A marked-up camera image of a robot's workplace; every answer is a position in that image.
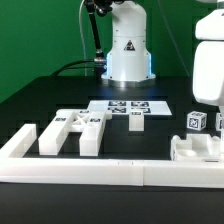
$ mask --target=warning label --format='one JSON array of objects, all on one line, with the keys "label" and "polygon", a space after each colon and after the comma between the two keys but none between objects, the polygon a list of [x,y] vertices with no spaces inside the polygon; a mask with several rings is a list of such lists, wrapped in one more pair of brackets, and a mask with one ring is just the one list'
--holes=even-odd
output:
[{"label": "warning label", "polygon": [[124,48],[125,51],[135,51],[135,47],[131,40],[128,41],[126,47]]}]

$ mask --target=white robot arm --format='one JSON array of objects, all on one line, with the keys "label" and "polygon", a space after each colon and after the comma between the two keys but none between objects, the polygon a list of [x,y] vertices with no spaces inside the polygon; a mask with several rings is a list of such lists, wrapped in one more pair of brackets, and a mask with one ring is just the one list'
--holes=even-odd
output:
[{"label": "white robot arm", "polygon": [[[94,11],[99,16],[111,12],[113,17],[113,47],[107,55],[107,71],[101,76],[103,83],[139,87],[153,82],[151,54],[146,49],[145,10],[132,0],[86,0],[85,5],[90,17]],[[104,57],[98,35],[94,36],[100,52],[97,57]]]},{"label": "white robot arm", "polygon": [[200,103],[224,106],[224,0],[197,1],[217,2],[218,8],[196,25],[196,37],[203,41],[195,53],[193,93]]}]

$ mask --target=black table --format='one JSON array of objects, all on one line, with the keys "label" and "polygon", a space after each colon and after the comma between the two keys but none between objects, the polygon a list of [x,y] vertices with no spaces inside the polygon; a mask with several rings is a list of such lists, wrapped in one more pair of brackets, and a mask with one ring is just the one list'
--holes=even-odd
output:
[{"label": "black table", "polygon": [[[41,77],[0,104],[0,147],[24,123],[35,123],[40,135],[59,109],[87,108],[90,100],[165,100],[172,116],[148,116],[143,133],[128,132],[128,117],[107,121],[99,158],[169,160],[173,135],[185,138],[187,114],[208,114],[215,131],[218,108],[198,104],[192,79],[157,78],[144,88],[101,85],[93,77]],[[79,158],[69,135],[58,157]],[[35,143],[25,157],[39,157]],[[223,223],[224,190],[171,187],[0,184],[0,223]]]}]

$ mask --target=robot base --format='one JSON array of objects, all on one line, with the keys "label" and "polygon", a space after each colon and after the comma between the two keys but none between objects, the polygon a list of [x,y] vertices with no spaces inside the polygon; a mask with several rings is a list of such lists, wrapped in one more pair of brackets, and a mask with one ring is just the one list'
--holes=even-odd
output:
[{"label": "robot base", "polygon": [[142,81],[116,81],[112,79],[107,79],[102,77],[102,84],[103,85],[108,85],[108,86],[114,86],[114,87],[120,87],[120,88],[126,88],[126,87],[131,87],[131,88],[139,88],[139,87],[144,87],[144,86],[153,86],[156,81],[156,76],[151,75],[150,78]]}]

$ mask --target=green wall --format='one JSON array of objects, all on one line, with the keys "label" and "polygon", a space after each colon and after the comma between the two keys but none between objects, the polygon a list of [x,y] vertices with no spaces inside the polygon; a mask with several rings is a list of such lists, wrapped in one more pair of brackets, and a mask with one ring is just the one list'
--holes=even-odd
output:
[{"label": "green wall", "polygon": [[[194,0],[160,0],[173,36],[192,75],[196,22],[216,6]],[[147,11],[147,48],[158,76],[185,76],[162,19],[157,0],[136,0]],[[83,59],[78,26],[81,0],[0,1],[0,102],[39,76]],[[97,18],[105,52],[111,48],[111,16]],[[88,58],[94,57],[92,33],[83,11]]]}]

